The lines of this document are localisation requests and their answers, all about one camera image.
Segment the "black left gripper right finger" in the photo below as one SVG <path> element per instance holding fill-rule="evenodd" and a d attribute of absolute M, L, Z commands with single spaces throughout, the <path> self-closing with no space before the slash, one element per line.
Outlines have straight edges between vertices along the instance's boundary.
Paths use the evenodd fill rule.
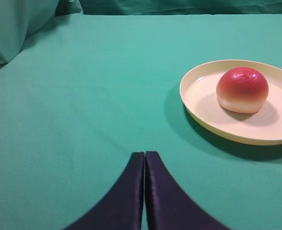
<path fill-rule="evenodd" d="M 145 205 L 150 230 L 227 230 L 179 186 L 157 151 L 145 154 Z"/>

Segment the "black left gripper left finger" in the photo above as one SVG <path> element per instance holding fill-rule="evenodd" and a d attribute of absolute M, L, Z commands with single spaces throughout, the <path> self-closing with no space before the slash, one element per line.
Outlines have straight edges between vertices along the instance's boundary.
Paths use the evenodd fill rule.
<path fill-rule="evenodd" d="M 105 196 L 67 230 L 140 230 L 144 198 L 144 152 L 134 152 Z"/>

